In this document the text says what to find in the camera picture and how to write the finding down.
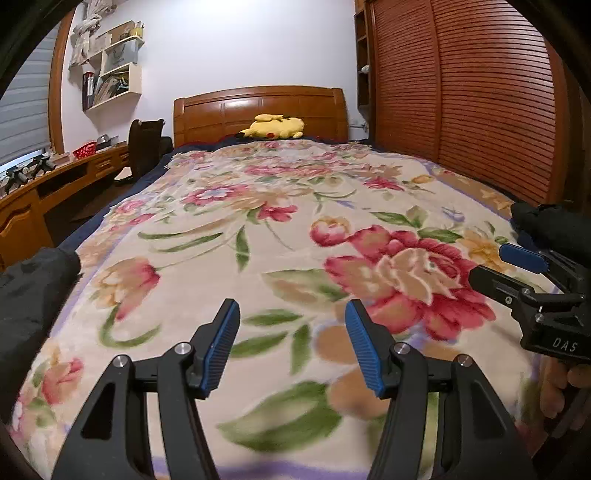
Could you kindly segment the person right hand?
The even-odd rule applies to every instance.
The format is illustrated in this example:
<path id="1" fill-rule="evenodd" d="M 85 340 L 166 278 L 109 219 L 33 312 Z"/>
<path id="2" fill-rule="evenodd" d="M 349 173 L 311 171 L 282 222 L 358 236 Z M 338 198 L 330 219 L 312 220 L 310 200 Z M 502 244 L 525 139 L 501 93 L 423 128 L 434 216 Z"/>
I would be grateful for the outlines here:
<path id="1" fill-rule="evenodd" d="M 565 389 L 573 386 L 589 389 L 591 373 L 589 365 L 569 367 L 558 359 L 545 357 L 542 361 L 540 410 L 549 419 L 554 419 L 565 407 Z"/>

